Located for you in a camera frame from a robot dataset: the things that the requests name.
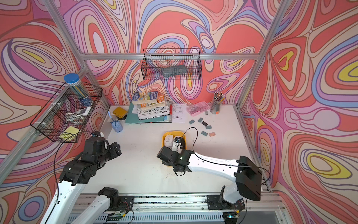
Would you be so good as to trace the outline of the white grey mouse in tray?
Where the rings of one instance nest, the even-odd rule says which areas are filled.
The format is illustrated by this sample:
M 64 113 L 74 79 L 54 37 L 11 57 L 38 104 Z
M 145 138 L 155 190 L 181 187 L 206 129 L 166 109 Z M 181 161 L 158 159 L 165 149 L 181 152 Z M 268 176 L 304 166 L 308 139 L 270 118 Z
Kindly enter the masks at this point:
M 165 136 L 164 145 L 165 147 L 172 148 L 174 142 L 174 136 L 169 134 Z

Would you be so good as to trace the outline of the yellow storage tray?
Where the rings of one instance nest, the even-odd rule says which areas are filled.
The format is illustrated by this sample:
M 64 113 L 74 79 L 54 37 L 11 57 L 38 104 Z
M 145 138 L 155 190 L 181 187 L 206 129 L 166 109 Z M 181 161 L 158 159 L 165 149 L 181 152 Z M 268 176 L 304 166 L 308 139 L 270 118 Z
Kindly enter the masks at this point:
M 181 131 L 166 132 L 162 137 L 162 146 L 168 147 L 178 153 L 182 150 L 186 150 L 186 138 L 184 133 Z

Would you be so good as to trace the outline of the yellow sticky notes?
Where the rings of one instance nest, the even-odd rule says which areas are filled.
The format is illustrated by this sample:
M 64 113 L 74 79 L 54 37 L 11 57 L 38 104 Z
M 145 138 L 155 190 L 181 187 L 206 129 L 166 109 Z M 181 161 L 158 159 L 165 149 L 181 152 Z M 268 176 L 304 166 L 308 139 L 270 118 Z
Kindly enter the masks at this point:
M 65 142 L 75 140 L 79 131 L 79 129 L 73 126 L 69 126 L 64 132 L 59 135 L 59 138 Z

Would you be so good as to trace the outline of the metal mesh pencil cup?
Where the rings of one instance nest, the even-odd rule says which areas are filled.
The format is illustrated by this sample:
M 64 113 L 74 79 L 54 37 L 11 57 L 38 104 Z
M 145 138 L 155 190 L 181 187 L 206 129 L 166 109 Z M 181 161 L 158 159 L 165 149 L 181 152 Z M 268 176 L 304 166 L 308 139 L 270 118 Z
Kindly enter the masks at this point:
M 222 92 L 215 92 L 213 95 L 213 100 L 210 108 L 212 114 L 219 114 L 221 105 L 224 102 L 224 94 Z

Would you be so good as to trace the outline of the green folder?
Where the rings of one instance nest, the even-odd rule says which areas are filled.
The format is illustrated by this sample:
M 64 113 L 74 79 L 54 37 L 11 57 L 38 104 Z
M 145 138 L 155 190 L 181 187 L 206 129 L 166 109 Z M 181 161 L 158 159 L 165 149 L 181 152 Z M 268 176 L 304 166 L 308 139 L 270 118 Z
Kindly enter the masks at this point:
M 156 117 L 152 119 L 143 119 L 139 120 L 138 115 L 132 113 L 134 105 L 130 103 L 127 118 L 125 120 L 126 124 L 147 124 L 147 123 L 172 123 L 171 115 Z

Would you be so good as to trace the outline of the blue lid pencil jar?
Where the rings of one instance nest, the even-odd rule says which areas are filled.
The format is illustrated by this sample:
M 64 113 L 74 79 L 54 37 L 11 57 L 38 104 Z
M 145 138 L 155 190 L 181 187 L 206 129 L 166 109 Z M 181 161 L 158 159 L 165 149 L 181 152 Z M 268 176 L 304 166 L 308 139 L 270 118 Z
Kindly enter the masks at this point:
M 90 97 L 90 94 L 76 73 L 65 75 L 64 81 L 70 87 L 72 92 L 77 96 L 78 100 L 84 107 L 89 107 L 92 105 L 93 101 Z

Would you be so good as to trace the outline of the blue pen cup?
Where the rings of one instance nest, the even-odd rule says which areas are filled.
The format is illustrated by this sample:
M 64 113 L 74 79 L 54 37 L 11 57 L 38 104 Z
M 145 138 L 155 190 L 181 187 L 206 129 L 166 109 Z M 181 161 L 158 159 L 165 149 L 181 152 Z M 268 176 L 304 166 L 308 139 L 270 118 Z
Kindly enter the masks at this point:
M 109 115 L 109 117 L 110 117 L 110 123 L 111 123 L 111 125 L 112 125 L 113 130 L 114 130 L 115 132 L 117 132 L 117 133 L 122 132 L 122 131 L 123 131 L 123 127 L 122 127 L 120 121 L 119 121 L 118 119 L 115 119 L 115 118 L 112 116 L 112 114 L 111 114 L 110 111 L 108 111 L 108 115 Z

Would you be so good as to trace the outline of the stack of magazines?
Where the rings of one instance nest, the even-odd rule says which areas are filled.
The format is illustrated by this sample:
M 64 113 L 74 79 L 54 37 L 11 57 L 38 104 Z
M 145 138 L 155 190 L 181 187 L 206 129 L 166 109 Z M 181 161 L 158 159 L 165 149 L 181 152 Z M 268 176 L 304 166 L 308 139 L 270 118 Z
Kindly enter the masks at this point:
M 136 92 L 132 104 L 136 107 L 139 120 L 164 117 L 170 114 L 170 104 L 166 97 L 158 91 Z

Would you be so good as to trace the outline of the white paper sheet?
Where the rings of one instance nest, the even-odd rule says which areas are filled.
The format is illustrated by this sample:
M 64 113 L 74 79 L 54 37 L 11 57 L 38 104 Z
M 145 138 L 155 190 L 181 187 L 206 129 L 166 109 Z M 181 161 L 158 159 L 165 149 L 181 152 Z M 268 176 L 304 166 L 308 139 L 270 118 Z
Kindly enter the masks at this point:
M 186 105 L 172 104 L 172 123 L 185 123 L 186 121 Z

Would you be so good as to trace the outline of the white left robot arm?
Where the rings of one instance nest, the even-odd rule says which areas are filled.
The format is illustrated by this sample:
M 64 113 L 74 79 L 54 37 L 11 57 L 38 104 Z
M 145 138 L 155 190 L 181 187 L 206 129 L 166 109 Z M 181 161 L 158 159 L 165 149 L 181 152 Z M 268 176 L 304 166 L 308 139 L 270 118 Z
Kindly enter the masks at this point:
M 64 166 L 57 182 L 57 191 L 41 223 L 67 223 L 77 199 L 89 180 L 105 166 L 106 162 L 121 154 L 121 146 L 117 142 L 110 144 L 104 137 L 97 135 L 87 139 L 83 152 Z M 109 208 L 116 208 L 119 205 L 118 190 L 104 187 L 73 223 L 93 224 Z

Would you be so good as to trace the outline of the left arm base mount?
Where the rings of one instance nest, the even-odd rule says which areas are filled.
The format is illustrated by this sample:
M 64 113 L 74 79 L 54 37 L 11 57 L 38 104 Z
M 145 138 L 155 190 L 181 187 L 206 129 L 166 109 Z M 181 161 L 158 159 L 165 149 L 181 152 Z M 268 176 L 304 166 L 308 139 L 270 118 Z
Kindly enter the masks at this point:
M 133 208 L 134 196 L 121 196 L 115 188 L 104 187 L 98 192 L 99 196 L 105 196 L 109 199 L 109 207 L 105 211 L 126 211 Z

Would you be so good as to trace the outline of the pink plastic box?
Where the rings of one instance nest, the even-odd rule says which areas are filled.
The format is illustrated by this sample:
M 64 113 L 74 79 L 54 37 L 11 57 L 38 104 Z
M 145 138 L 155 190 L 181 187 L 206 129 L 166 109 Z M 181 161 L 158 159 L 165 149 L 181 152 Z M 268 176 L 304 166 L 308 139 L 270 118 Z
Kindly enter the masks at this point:
M 194 116 L 199 115 L 209 109 L 210 109 L 210 106 L 205 101 L 201 101 L 199 103 L 187 106 L 186 111 L 189 113 L 189 115 L 194 117 Z

